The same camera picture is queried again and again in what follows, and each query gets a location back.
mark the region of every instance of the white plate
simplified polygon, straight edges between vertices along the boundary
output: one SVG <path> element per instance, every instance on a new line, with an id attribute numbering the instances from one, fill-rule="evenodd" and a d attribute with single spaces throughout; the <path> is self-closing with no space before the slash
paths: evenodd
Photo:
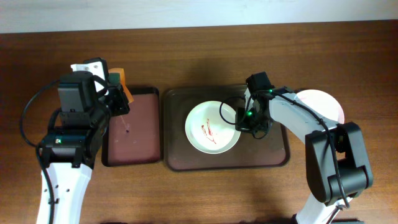
<path id="1" fill-rule="evenodd" d="M 185 121 L 185 134 L 198 150 L 218 154 L 231 149 L 238 141 L 241 132 L 235 126 L 226 123 L 220 116 L 219 101 L 206 101 L 194 107 Z M 223 104 L 223 117 L 235 122 L 235 110 Z"/>
<path id="2" fill-rule="evenodd" d="M 297 97 L 322 116 L 344 124 L 344 112 L 341 105 L 331 95 L 320 90 L 303 90 Z"/>

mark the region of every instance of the brown tray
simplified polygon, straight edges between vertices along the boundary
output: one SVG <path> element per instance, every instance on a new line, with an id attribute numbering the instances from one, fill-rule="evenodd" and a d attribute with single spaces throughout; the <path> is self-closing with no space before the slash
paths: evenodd
<path id="1" fill-rule="evenodd" d="M 168 91 L 163 100 L 164 161 L 174 171 L 280 167 L 290 159 L 286 129 L 274 122 L 269 134 L 261 140 L 241 133 L 239 141 L 221 154 L 206 154 L 194 148 L 185 135 L 185 120 L 199 103 L 223 101 L 241 96 L 246 85 L 180 88 Z M 242 100 L 228 102 L 232 108 L 244 106 Z"/>

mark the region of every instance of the red mark on plate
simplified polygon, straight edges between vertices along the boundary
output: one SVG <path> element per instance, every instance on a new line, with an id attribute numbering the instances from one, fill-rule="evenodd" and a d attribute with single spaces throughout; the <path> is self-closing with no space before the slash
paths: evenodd
<path id="1" fill-rule="evenodd" d="M 205 126 L 204 125 L 201 126 L 201 130 L 203 131 L 203 134 L 206 136 L 206 138 L 209 139 L 210 141 L 214 142 L 214 144 L 217 144 L 214 140 L 213 132 L 210 129 L 209 119 L 207 119 L 207 129 L 209 130 L 209 135 L 207 135 L 207 133 L 206 133 Z"/>

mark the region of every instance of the white leg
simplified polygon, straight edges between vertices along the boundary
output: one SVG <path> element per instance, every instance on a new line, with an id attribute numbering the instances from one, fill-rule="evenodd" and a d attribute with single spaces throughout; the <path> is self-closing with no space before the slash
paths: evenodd
<path id="1" fill-rule="evenodd" d="M 324 203 L 319 202 L 313 194 L 310 194 L 304 208 L 298 212 L 296 220 L 298 224 L 326 224 L 332 215 L 335 213 L 336 206 L 344 205 L 343 199 L 338 200 L 333 205 L 326 206 Z"/>
<path id="2" fill-rule="evenodd" d="M 71 163 L 51 163 L 47 168 L 55 204 L 54 223 L 79 223 L 80 210 L 92 170 L 81 164 L 80 168 L 72 168 Z M 50 195 L 42 172 L 42 199 L 40 202 L 37 224 L 49 222 Z"/>

